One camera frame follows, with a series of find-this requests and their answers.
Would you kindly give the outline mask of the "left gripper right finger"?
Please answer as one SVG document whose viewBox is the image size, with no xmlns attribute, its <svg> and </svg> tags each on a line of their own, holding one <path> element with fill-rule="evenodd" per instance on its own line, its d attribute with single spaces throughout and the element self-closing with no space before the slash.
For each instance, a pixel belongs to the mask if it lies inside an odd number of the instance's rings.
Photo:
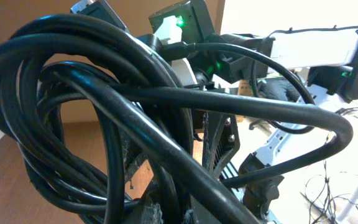
<svg viewBox="0 0 358 224">
<path fill-rule="evenodd" d="M 202 224 L 203 212 L 187 210 L 183 216 L 182 224 Z"/>
</svg>

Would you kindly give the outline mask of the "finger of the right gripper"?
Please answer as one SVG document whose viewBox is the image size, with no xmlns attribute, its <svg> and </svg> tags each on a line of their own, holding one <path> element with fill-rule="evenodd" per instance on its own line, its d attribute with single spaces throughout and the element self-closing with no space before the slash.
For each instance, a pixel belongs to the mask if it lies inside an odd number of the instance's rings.
<svg viewBox="0 0 358 224">
<path fill-rule="evenodd" d="M 128 182 L 147 159 L 143 150 L 121 128 L 118 128 L 124 162 L 124 180 Z"/>
<path fill-rule="evenodd" d="M 211 176 L 218 179 L 240 148 L 236 116 L 205 112 L 203 132 L 202 166 Z"/>
</svg>

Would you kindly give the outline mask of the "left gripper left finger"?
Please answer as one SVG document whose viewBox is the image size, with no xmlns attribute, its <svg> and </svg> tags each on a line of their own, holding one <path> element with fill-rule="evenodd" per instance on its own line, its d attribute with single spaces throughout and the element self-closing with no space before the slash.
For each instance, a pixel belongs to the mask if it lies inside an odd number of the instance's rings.
<svg viewBox="0 0 358 224">
<path fill-rule="evenodd" d="M 147 196 L 126 217 L 126 224 L 163 224 L 160 204 Z"/>
</svg>

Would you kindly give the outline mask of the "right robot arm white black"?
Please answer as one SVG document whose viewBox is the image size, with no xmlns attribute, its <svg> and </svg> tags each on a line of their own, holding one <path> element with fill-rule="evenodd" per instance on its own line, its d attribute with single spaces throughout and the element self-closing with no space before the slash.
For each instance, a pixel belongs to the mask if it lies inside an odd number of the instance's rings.
<svg viewBox="0 0 358 224">
<path fill-rule="evenodd" d="M 250 36 L 246 39 L 245 35 L 240 34 L 224 34 L 217 35 L 213 32 L 212 22 L 208 16 L 206 4 L 203 1 L 182 1 L 172 6 L 166 7 L 149 17 L 154 35 L 159 38 L 163 44 L 184 41 L 187 44 L 193 42 L 211 43 L 227 43 L 232 45 L 241 45 L 243 48 L 252 48 L 259 53 L 266 54 L 272 60 L 283 65 L 285 68 L 305 68 L 310 67 L 308 74 L 308 85 L 320 86 L 319 96 L 317 100 L 313 100 L 320 105 L 322 96 L 329 94 L 337 94 L 344 101 L 352 101 L 358 99 L 358 38 L 355 34 L 351 36 L 350 44 L 345 42 L 339 43 L 338 35 L 321 34 L 322 32 L 342 32 L 341 30 L 355 30 L 358 35 L 358 26 L 350 27 L 333 27 L 333 28 L 313 28 L 301 30 L 275 30 L 270 36 L 264 38 L 256 38 Z M 322 37 L 327 44 L 323 47 L 317 43 L 318 37 Z M 306 41 L 314 41 L 309 46 L 311 48 L 301 49 L 301 44 Z M 261 62 L 255 62 L 252 58 L 238 54 L 237 52 L 227 52 L 235 55 L 238 59 L 233 62 L 228 60 L 225 63 L 229 68 L 232 65 L 244 62 L 245 72 L 242 72 L 245 78 L 251 79 L 251 73 L 255 80 L 260 77 L 266 78 L 264 73 L 269 72 L 266 65 Z M 273 158 L 273 149 L 260 148 L 256 151 L 256 157 L 262 162 L 263 169 L 256 171 L 246 171 L 248 173 L 241 174 L 239 177 L 231 177 L 223 180 L 223 184 L 227 187 L 240 187 L 248 183 L 262 181 L 268 178 L 276 177 L 281 174 L 299 169 L 304 166 L 311 165 L 315 162 L 327 159 L 340 151 L 342 151 L 351 141 L 353 130 L 346 129 L 346 133 L 350 133 L 350 137 L 342 138 L 336 134 L 333 140 L 325 143 L 323 146 L 311 152 L 281 162 L 278 165 L 274 161 L 267 162 L 269 158 Z"/>
</svg>

